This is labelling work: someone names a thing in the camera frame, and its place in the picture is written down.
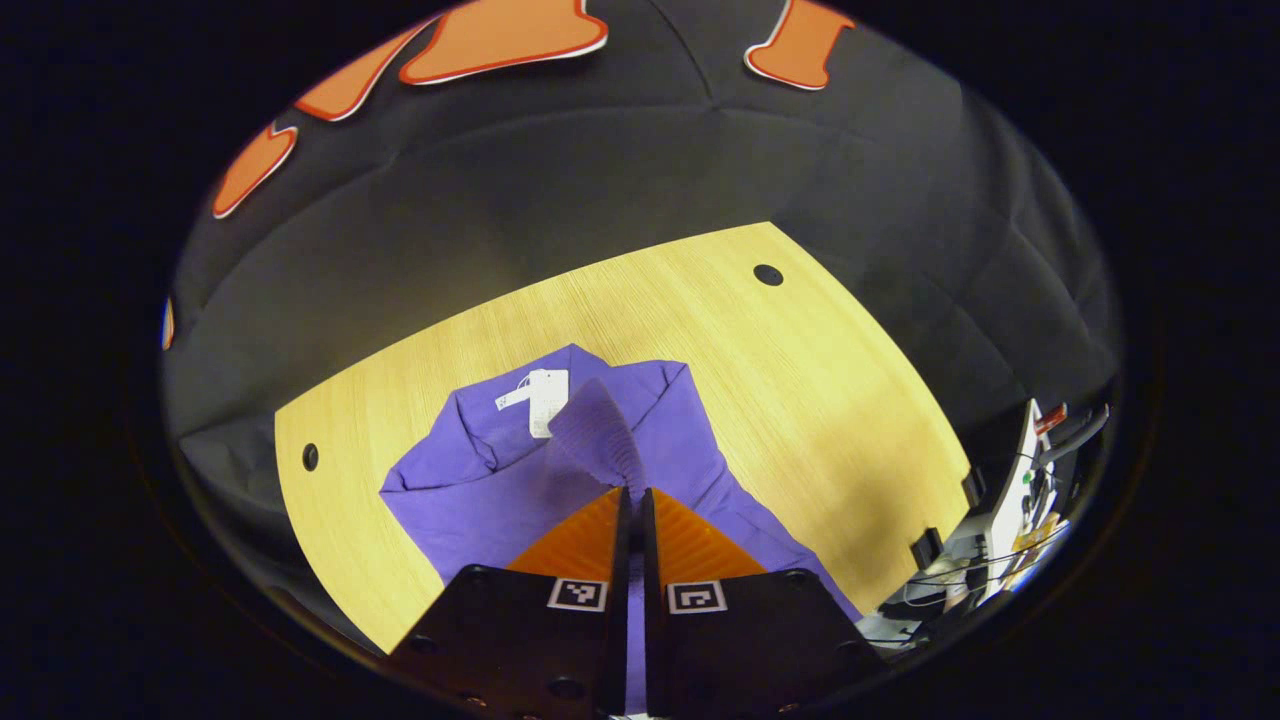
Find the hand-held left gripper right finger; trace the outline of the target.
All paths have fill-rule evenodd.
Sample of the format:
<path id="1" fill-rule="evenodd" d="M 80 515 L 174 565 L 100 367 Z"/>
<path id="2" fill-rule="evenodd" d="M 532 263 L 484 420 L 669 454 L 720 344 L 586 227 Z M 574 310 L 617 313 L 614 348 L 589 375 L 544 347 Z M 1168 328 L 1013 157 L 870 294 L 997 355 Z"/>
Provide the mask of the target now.
<path id="1" fill-rule="evenodd" d="M 641 519 L 650 715 L 814 717 L 886 675 L 815 573 L 765 571 L 659 489 Z"/>

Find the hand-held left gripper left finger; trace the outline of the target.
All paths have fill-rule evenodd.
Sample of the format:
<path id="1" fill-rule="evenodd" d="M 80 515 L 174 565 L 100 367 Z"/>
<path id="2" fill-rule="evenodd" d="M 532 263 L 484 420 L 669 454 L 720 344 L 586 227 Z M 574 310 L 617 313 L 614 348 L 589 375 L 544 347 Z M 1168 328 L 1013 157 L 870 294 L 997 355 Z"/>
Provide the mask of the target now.
<path id="1" fill-rule="evenodd" d="M 390 652 L 389 675 L 471 719 L 620 712 L 630 519 L 614 488 L 508 568 L 463 568 Z"/>

